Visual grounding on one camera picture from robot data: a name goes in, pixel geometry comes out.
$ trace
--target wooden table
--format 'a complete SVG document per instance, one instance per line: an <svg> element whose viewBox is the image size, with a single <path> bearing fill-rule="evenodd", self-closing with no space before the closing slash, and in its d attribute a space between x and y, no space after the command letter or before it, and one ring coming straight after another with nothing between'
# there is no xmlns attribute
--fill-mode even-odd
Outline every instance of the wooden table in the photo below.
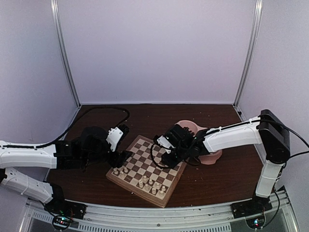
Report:
<svg viewBox="0 0 309 232"><path fill-rule="evenodd" d="M119 151L126 149L138 135L152 139L179 120L194 121L203 127L226 126L240 122L232 105L118 105L131 112L126 124L130 133ZM83 106L82 113L91 106ZM113 127L125 113L95 110L81 119L68 133L67 140L78 137L83 128ZM155 207L109 181L107 163L81 170L51 170L48 182L60 185L69 200L127 207ZM258 181L262 163L253 145L225 149L215 165L187 166L167 207L198 206L250 198Z"/></svg>

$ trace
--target white chess piece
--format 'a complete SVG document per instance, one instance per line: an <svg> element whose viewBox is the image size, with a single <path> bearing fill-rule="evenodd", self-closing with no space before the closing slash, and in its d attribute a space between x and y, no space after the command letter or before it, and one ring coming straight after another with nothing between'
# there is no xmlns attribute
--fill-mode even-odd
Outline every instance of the white chess piece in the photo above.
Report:
<svg viewBox="0 0 309 232"><path fill-rule="evenodd" d="M143 180L139 180L139 186L140 186L141 189L144 187Z"/></svg>
<svg viewBox="0 0 309 232"><path fill-rule="evenodd" d="M150 186L148 184L145 184L145 189L148 191L150 190Z"/></svg>
<svg viewBox="0 0 309 232"><path fill-rule="evenodd" d="M125 177L125 173L123 171L120 171L120 177L121 178Z"/></svg>

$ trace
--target white wall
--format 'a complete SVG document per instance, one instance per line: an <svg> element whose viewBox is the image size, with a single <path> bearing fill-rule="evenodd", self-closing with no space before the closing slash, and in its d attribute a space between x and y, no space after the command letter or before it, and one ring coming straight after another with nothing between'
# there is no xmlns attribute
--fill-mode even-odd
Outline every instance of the white wall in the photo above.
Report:
<svg viewBox="0 0 309 232"><path fill-rule="evenodd" d="M0 0L0 139L45 143L76 107L61 62L49 0ZM37 179L46 170L20 169ZM15 232L26 198L0 188L0 231Z"/></svg>
<svg viewBox="0 0 309 232"><path fill-rule="evenodd" d="M260 33L240 108L249 118L269 108L309 141L309 1L264 1ZM292 153L307 148L291 135ZM309 155L283 172L301 231L308 232Z"/></svg>
<svg viewBox="0 0 309 232"><path fill-rule="evenodd" d="M254 0L59 1L82 103L232 103Z"/></svg>

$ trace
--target pink stand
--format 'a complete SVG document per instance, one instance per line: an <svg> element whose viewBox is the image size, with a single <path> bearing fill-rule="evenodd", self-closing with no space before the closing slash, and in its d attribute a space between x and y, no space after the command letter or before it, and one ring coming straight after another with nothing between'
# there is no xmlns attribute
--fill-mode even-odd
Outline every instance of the pink stand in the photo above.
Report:
<svg viewBox="0 0 309 232"><path fill-rule="evenodd" d="M188 120L182 120L177 122L176 124L180 125L181 127L187 127L189 128L190 131L192 131L194 134L196 134L198 131L207 129L206 127L200 127L196 123ZM216 161L221 157L222 155L222 150L216 151L214 153L210 153L209 155L206 156L199 156L199 159L201 160L202 164L215 164Z"/></svg>

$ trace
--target wooden chessboard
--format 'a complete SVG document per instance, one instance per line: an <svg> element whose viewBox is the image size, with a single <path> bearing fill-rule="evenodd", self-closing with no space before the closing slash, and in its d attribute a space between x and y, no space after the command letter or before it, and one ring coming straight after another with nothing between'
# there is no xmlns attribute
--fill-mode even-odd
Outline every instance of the wooden chessboard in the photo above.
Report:
<svg viewBox="0 0 309 232"><path fill-rule="evenodd" d="M164 208L176 188L186 163L181 162L174 169L156 167L150 157L152 144L150 139L139 135L127 149L127 151L132 151L133 155L128 158L123 167L117 170L110 169L106 177L126 190L134 192L137 196ZM165 149L157 145L154 146L154 160L162 166L164 165L161 163L161 156L164 153ZM123 171L125 167L127 173L120 176L120 171ZM141 179L143 180L142 188L139 185ZM165 186L164 193L160 192L163 186Z"/></svg>

